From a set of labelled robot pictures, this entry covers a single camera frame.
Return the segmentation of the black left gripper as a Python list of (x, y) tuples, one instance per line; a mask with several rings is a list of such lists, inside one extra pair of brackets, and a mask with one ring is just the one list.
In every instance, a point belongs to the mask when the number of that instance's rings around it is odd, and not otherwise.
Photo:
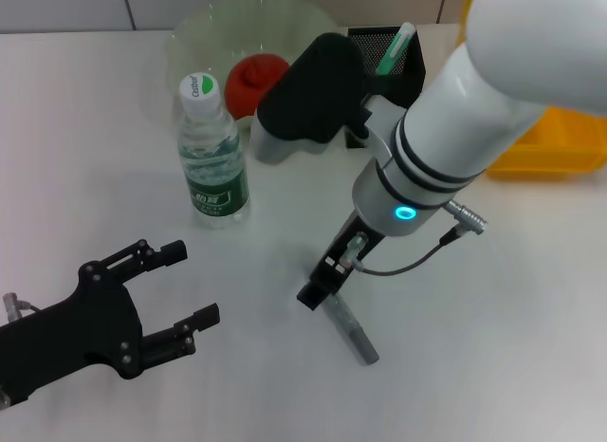
[(153, 249), (136, 243), (79, 269), (65, 300), (1, 327), (1, 406), (20, 404), (38, 389), (91, 365), (132, 379), (143, 369), (193, 355), (193, 334), (220, 323), (217, 304), (142, 338), (142, 326), (123, 285), (145, 272), (188, 258), (182, 240)]

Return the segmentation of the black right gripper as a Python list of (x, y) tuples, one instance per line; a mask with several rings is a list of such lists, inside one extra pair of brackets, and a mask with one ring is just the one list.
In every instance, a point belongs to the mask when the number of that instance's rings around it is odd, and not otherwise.
[(339, 291), (351, 274), (351, 270), (344, 265), (341, 265), (342, 271), (338, 271), (338, 264), (346, 252), (348, 243), (358, 233), (364, 233), (367, 239), (358, 255), (360, 260), (384, 239), (383, 234), (371, 229), (356, 212), (352, 212), (312, 271), (309, 281), (297, 294), (297, 300), (308, 309), (314, 311), (331, 294), (331, 291)]

